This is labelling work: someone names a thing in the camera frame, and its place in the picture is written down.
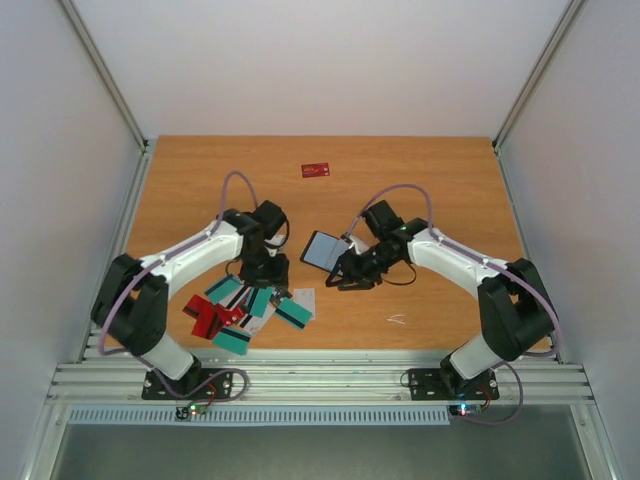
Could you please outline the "black leather card holder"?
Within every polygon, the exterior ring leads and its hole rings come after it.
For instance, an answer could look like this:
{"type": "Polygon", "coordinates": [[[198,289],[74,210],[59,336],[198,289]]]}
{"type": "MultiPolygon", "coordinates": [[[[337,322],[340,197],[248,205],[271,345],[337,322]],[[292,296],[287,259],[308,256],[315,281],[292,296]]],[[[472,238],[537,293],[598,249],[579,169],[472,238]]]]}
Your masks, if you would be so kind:
{"type": "Polygon", "coordinates": [[[349,244],[319,230],[314,230],[304,247],[300,261],[306,265],[330,273],[338,258],[349,249],[349,244]]]}

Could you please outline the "teal card front bottom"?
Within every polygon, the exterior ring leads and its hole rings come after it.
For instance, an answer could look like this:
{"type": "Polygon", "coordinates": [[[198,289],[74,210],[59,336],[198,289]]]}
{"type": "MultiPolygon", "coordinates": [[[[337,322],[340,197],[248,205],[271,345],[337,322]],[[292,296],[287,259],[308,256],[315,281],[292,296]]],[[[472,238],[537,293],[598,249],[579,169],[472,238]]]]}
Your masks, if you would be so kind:
{"type": "Polygon", "coordinates": [[[251,336],[246,332],[234,328],[222,328],[212,339],[217,348],[236,355],[245,355],[248,351],[251,336]]]}

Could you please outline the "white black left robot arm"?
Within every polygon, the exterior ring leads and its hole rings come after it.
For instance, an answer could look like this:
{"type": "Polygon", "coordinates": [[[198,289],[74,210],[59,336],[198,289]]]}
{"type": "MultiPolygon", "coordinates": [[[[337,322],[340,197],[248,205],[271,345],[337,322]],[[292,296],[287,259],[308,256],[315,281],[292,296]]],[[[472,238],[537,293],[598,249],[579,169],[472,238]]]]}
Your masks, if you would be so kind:
{"type": "Polygon", "coordinates": [[[286,226],[283,210],[270,201],[252,212],[229,209],[203,231],[169,250],[136,259],[121,254],[110,264],[90,312],[102,337],[151,368],[179,398],[205,385],[200,361],[168,333],[168,303],[174,293],[210,269],[237,260],[237,276],[216,282],[210,299],[249,297],[252,314],[288,285],[289,261],[272,238],[286,226]]]}

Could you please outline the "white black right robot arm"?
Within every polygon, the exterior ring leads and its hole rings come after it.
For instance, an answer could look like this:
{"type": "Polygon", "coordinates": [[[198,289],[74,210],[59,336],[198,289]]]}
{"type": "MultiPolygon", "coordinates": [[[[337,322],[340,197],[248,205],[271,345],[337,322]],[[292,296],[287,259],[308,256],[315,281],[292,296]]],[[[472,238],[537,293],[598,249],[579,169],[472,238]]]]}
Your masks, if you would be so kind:
{"type": "Polygon", "coordinates": [[[440,363],[440,381],[450,395],[467,394],[480,375],[524,356],[556,330],[558,318],[532,262],[509,263],[469,250],[426,220],[404,221],[386,201],[361,216],[377,242],[367,249],[351,243],[337,257],[327,287],[370,290],[405,262],[439,274],[478,302],[479,333],[440,363]]]}

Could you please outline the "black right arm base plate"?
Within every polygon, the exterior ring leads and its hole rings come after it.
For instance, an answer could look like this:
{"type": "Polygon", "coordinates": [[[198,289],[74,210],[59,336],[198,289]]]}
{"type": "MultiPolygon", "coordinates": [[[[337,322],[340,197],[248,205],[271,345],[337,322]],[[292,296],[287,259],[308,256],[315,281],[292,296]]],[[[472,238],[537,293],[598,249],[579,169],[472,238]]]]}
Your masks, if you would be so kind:
{"type": "Polygon", "coordinates": [[[486,370],[471,380],[456,376],[447,378],[439,368],[412,368],[405,371],[401,384],[413,401],[480,401],[498,400],[495,374],[486,370]]]}

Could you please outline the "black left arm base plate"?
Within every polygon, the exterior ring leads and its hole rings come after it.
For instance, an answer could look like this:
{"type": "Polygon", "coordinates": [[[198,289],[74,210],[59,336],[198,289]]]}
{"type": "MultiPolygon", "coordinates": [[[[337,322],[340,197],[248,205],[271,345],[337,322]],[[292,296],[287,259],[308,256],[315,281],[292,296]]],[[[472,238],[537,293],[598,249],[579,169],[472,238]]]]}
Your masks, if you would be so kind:
{"type": "Polygon", "coordinates": [[[200,368],[190,370],[181,379],[173,380],[159,371],[145,375],[143,400],[209,400],[228,399],[234,384],[229,369],[200,368]]]}

